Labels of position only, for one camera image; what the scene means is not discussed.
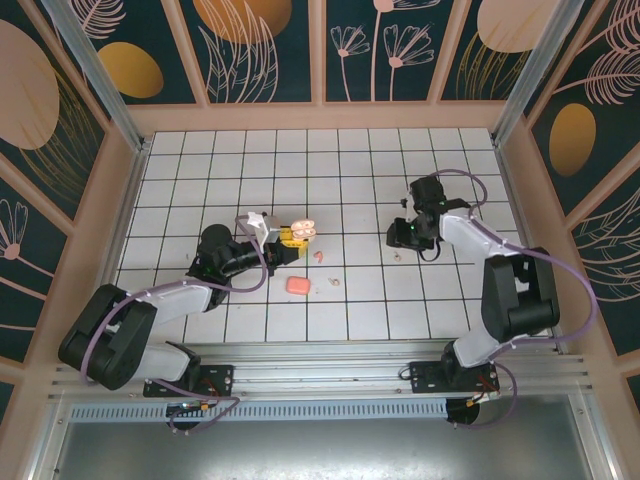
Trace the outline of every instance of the white tile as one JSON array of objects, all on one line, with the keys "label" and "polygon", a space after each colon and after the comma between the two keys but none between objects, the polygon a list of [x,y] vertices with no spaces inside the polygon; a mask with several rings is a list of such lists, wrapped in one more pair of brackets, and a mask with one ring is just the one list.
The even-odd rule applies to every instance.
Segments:
[{"label": "white tile", "polygon": [[400,203],[407,196],[405,177],[375,177],[376,202]]},{"label": "white tile", "polygon": [[156,132],[151,146],[151,155],[181,153],[184,132]]},{"label": "white tile", "polygon": [[226,225],[234,231],[238,207],[205,207],[202,217],[202,230],[216,223]]},{"label": "white tile", "polygon": [[244,152],[244,131],[216,132],[213,153]]},{"label": "white tile", "polygon": [[349,303],[349,340],[388,340],[384,302]]},{"label": "white tile", "polygon": [[309,341],[347,339],[347,309],[344,303],[310,303]]},{"label": "white tile", "polygon": [[189,268],[196,254],[197,237],[167,237],[162,244],[159,268]]},{"label": "white tile", "polygon": [[274,205],[304,205],[306,203],[306,178],[276,178],[273,192]]},{"label": "white tile", "polygon": [[309,205],[309,218],[316,222],[316,230],[320,233],[342,232],[340,205]]},{"label": "white tile", "polygon": [[387,302],[387,310],[392,339],[429,338],[425,302]]},{"label": "white tile", "polygon": [[467,150],[469,169],[476,175],[496,175],[500,173],[498,160],[493,150]]},{"label": "white tile", "polygon": [[278,130],[278,142],[276,145],[278,152],[306,152],[307,151],[307,131],[306,130]]},{"label": "white tile", "polygon": [[[344,266],[342,235],[318,235],[309,246],[309,255],[322,252],[321,265]],[[309,265],[318,265],[318,260],[309,257]]]},{"label": "white tile", "polygon": [[130,238],[124,252],[122,268],[151,268],[158,265],[162,238]]},{"label": "white tile", "polygon": [[307,339],[305,305],[269,305],[267,342],[304,342]]},{"label": "white tile", "polygon": [[462,299],[455,265],[423,265],[420,269],[424,296],[427,300]]},{"label": "white tile", "polygon": [[370,177],[369,152],[340,152],[340,175],[343,177]]},{"label": "white tile", "polygon": [[429,133],[434,150],[462,150],[457,128],[430,128]]},{"label": "white tile", "polygon": [[368,152],[369,133],[366,129],[338,130],[338,146],[341,152]]},{"label": "white tile", "polygon": [[402,152],[372,152],[371,161],[374,175],[404,176]]},{"label": "white tile", "polygon": [[427,302],[431,338],[458,338],[469,331],[462,301]]},{"label": "white tile", "polygon": [[280,225],[289,225],[296,220],[302,220],[307,218],[307,206],[306,205],[275,205],[273,207],[273,214],[280,220]]},{"label": "white tile", "polygon": [[276,153],[276,177],[306,177],[305,153]]},{"label": "white tile", "polygon": [[308,154],[310,177],[337,177],[340,175],[338,152],[317,152]]},{"label": "white tile", "polygon": [[271,204],[273,201],[273,178],[248,178],[242,180],[240,205]]},{"label": "white tile", "polygon": [[386,244],[387,236],[380,236],[383,265],[418,265],[418,254],[405,248],[392,248]]},{"label": "white tile", "polygon": [[[344,302],[344,268],[342,267],[315,267],[307,269],[307,278],[311,282],[309,302]],[[332,285],[332,280],[338,280],[338,285]]]},{"label": "white tile", "polygon": [[219,305],[205,313],[187,316],[185,343],[222,343],[227,321],[227,305]]},{"label": "white tile", "polygon": [[465,300],[467,307],[467,316],[469,317],[469,326],[471,328],[482,325],[482,301],[481,300]]},{"label": "white tile", "polygon": [[384,300],[381,267],[347,267],[347,300]]},{"label": "white tile", "polygon": [[455,168],[464,172],[469,171],[467,165],[467,157],[465,157],[464,150],[458,151],[440,151],[434,152],[436,156],[436,166],[438,170],[446,170],[449,168]]},{"label": "white tile", "polygon": [[342,188],[342,203],[375,203],[373,178],[342,177],[340,185]]},{"label": "white tile", "polygon": [[275,130],[249,130],[244,147],[245,152],[275,152]]},{"label": "white tile", "polygon": [[388,300],[422,300],[420,268],[416,266],[384,267],[384,284]]},{"label": "white tile", "polygon": [[431,151],[402,152],[402,156],[407,176],[425,177],[437,170]]},{"label": "white tile", "polygon": [[470,178],[455,175],[442,175],[439,178],[447,199],[461,198],[469,204],[476,203],[476,194]]},{"label": "white tile", "polygon": [[176,342],[182,343],[182,337],[184,336],[184,324],[187,321],[187,317],[174,318],[170,322],[163,324],[155,324],[151,333],[149,334],[149,340],[154,342]]},{"label": "white tile", "polygon": [[180,155],[151,155],[144,174],[145,180],[175,180]]},{"label": "white tile", "polygon": [[158,285],[166,285],[167,283],[178,282],[186,278],[186,268],[174,268],[166,270],[158,270],[156,273],[156,280],[153,283],[154,287]]},{"label": "white tile", "polygon": [[429,129],[427,128],[401,128],[400,142],[402,150],[431,150]]},{"label": "white tile", "polygon": [[337,130],[309,130],[307,135],[307,150],[310,152],[337,152]]},{"label": "white tile", "polygon": [[242,167],[243,178],[273,177],[275,172],[274,153],[246,153]]},{"label": "white tile", "polygon": [[229,305],[225,342],[264,342],[267,305]]},{"label": "white tile", "polygon": [[458,265],[464,298],[482,298],[483,269],[476,265]]},{"label": "white tile", "polygon": [[400,202],[376,205],[378,210],[378,231],[386,233],[396,218],[405,218],[406,210],[402,208]]},{"label": "white tile", "polygon": [[[508,202],[509,197],[507,196],[507,189],[504,187],[504,182],[502,181],[502,177],[499,175],[483,175],[478,177],[484,186],[487,187],[488,192],[488,200],[490,202]],[[476,182],[473,183],[473,188],[476,190],[476,195],[478,198],[482,198],[482,188]]]},{"label": "white tile", "polygon": [[182,153],[211,154],[215,137],[216,132],[187,132]]},{"label": "white tile", "polygon": [[142,182],[138,207],[168,207],[173,195],[173,180],[147,180]]},{"label": "white tile", "polygon": [[237,205],[240,180],[209,180],[206,205]]},{"label": "white tile", "polygon": [[120,270],[116,285],[128,292],[139,292],[153,286],[155,275],[155,270]]},{"label": "white tile", "polygon": [[304,303],[306,295],[293,295],[287,292],[289,277],[307,278],[306,268],[279,268],[269,279],[269,303]]},{"label": "white tile", "polygon": [[242,176],[241,153],[217,153],[211,160],[211,178],[240,178]]},{"label": "white tile", "polygon": [[310,204],[340,203],[339,178],[310,178],[307,181],[307,189]]},{"label": "white tile", "polygon": [[494,230],[517,230],[511,207],[506,202],[486,203],[480,212],[484,222]]},{"label": "white tile", "polygon": [[486,128],[461,128],[460,135],[465,150],[493,150]]},{"label": "white tile", "polygon": [[172,206],[204,205],[207,180],[178,180],[173,190]]},{"label": "white tile", "polygon": [[136,208],[129,235],[132,237],[162,237],[167,226],[169,209]]},{"label": "white tile", "polygon": [[380,265],[378,235],[345,235],[344,251],[347,265]]},{"label": "white tile", "polygon": [[167,236],[200,235],[203,207],[173,207],[169,212]]},{"label": "white tile", "polygon": [[369,143],[372,152],[400,150],[400,135],[397,128],[369,129]]},{"label": "white tile", "polygon": [[[262,278],[262,269],[251,268],[240,275],[237,275],[231,279],[231,286],[233,288],[249,289],[253,288],[260,283]],[[262,286],[255,292],[231,292],[229,294],[229,303],[266,303],[267,301],[267,280]]]},{"label": "white tile", "polygon": [[211,155],[182,155],[178,178],[209,178]]},{"label": "white tile", "polygon": [[343,205],[342,220],[345,233],[375,233],[377,230],[375,205]]}]

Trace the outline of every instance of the orange circle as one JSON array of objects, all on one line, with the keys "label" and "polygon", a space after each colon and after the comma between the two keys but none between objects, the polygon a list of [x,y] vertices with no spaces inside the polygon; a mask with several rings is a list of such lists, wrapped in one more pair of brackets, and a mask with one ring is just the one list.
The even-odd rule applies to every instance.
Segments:
[{"label": "orange circle", "polygon": [[193,0],[193,5],[213,33],[231,43],[242,44],[264,40],[260,19],[267,24],[272,36],[278,35],[289,23],[292,9],[291,0]]}]

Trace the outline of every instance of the leaf illustration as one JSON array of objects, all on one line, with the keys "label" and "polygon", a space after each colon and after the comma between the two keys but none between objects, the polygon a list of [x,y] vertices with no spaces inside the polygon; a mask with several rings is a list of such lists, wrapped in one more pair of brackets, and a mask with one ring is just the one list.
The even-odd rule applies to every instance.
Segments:
[{"label": "leaf illustration", "polygon": [[278,86],[278,56],[269,26],[246,3],[244,12],[230,0],[216,5],[203,0],[202,6],[218,33],[211,36],[200,28],[209,52],[206,86],[212,101],[270,102]]},{"label": "leaf illustration", "polygon": [[618,0],[605,30],[607,42],[617,52],[640,48],[640,0]]},{"label": "leaf illustration", "polygon": [[89,38],[105,40],[126,16],[123,0],[70,0],[82,30]]}]

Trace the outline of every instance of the grid line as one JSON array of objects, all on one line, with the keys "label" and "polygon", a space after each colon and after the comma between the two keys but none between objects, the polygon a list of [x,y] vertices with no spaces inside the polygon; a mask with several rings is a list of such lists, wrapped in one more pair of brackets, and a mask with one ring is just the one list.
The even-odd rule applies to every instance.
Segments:
[{"label": "grid line", "polygon": [[[373,201],[374,203],[377,203],[376,200],[378,199],[377,195],[376,195],[376,179],[375,179],[375,172],[373,170],[373,154],[371,152],[371,130],[367,130],[367,140],[369,142],[369,161],[371,162],[371,183],[373,184]],[[380,215],[378,213],[378,209],[376,208],[376,224],[378,225],[378,230],[380,230]],[[391,338],[391,323],[389,321],[389,307],[388,307],[388,302],[387,302],[387,282],[385,281],[385,276],[384,276],[384,262],[382,260],[384,253],[382,252],[382,241],[380,241],[380,236],[378,236],[378,249],[380,251],[380,273],[382,275],[382,293],[384,295],[384,311],[385,311],[385,315],[387,317],[387,339]]]}]

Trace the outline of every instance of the metal bracket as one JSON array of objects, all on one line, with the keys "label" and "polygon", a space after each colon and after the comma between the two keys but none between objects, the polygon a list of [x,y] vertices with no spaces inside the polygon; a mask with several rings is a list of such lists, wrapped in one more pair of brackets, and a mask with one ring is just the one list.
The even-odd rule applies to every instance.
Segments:
[{"label": "metal bracket", "polygon": [[[200,367],[200,377],[200,382],[198,382],[193,389],[193,393],[215,396],[215,393],[211,391],[211,386],[213,386],[218,396],[228,397],[231,395],[233,388],[233,365],[203,365]],[[142,395],[145,398],[185,397],[154,381],[144,384]]]},{"label": "metal bracket", "polygon": [[472,396],[478,391],[486,389],[480,378],[486,380],[496,391],[500,390],[498,375],[494,365],[485,364],[473,369],[472,375],[461,378],[457,384],[452,385],[446,378],[442,362],[411,362],[409,364],[409,377],[413,393],[461,393],[467,392]]}]

